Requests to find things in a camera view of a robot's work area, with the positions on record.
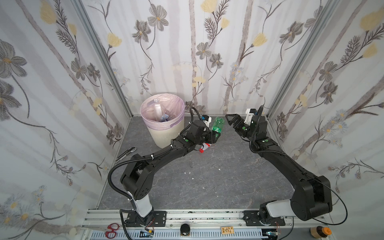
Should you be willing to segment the green plastic bottle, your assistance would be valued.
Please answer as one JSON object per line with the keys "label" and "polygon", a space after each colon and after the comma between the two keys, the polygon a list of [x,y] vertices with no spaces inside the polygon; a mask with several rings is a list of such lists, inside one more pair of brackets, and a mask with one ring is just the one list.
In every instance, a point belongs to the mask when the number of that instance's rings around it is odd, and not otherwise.
{"label": "green plastic bottle", "polygon": [[223,118],[216,117],[215,121],[213,123],[213,126],[212,126],[212,131],[217,132],[217,133],[221,133],[223,126],[224,126],[224,123],[225,123],[225,120]]}

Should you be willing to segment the clear square bottle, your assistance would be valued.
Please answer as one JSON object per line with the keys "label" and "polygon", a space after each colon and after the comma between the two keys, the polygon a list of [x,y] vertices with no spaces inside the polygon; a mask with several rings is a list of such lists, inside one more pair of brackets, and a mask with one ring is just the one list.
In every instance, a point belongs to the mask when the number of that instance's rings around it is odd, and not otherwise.
{"label": "clear square bottle", "polygon": [[159,103],[158,100],[154,100],[153,108],[154,108],[155,119],[157,122],[160,122],[160,118],[165,112],[163,109],[163,106],[161,103]]}

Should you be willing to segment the clear bottle red cap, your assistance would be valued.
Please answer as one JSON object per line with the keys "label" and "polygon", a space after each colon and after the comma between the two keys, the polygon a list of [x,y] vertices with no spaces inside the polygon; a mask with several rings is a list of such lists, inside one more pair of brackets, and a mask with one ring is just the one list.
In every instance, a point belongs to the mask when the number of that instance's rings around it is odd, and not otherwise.
{"label": "clear bottle red cap", "polygon": [[200,152],[200,153],[203,153],[203,152],[206,151],[210,146],[211,146],[211,144],[203,143],[203,145],[202,145],[201,148],[199,149],[199,152]]}

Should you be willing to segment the clear bottle blue label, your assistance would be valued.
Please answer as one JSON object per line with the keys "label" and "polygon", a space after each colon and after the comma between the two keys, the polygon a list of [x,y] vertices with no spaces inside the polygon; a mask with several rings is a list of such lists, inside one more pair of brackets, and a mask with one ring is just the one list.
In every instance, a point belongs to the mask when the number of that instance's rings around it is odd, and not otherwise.
{"label": "clear bottle blue label", "polygon": [[170,117],[169,113],[167,112],[164,112],[163,115],[161,116],[160,118],[160,122],[168,122],[170,121],[172,118]]}

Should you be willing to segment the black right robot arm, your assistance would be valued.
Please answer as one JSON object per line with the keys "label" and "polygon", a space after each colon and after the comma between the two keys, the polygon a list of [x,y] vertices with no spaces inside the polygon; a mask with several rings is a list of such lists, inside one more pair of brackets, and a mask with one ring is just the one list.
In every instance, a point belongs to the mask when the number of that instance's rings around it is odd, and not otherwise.
{"label": "black right robot arm", "polygon": [[334,191],[329,179],[306,170],[269,137],[268,121],[262,116],[263,109],[250,109],[246,118],[238,114],[225,116],[235,132],[249,142],[251,152],[270,162],[294,188],[289,200],[261,204],[259,221],[268,225],[281,217],[297,217],[302,221],[317,220],[318,217],[330,213],[333,210]]}

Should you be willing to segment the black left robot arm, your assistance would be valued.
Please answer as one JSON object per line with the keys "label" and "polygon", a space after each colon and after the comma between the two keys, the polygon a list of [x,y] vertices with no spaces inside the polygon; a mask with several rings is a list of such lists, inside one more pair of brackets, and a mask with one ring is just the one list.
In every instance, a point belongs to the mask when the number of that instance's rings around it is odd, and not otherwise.
{"label": "black left robot arm", "polygon": [[110,187],[130,201],[135,212],[136,222],[148,227],[155,220],[155,211],[150,202],[149,192],[155,174],[170,162],[217,142],[221,136],[225,120],[217,117],[210,127],[209,116],[201,116],[195,107],[190,107],[191,121],[170,144],[148,155],[135,155],[128,161],[117,163],[107,176]]}

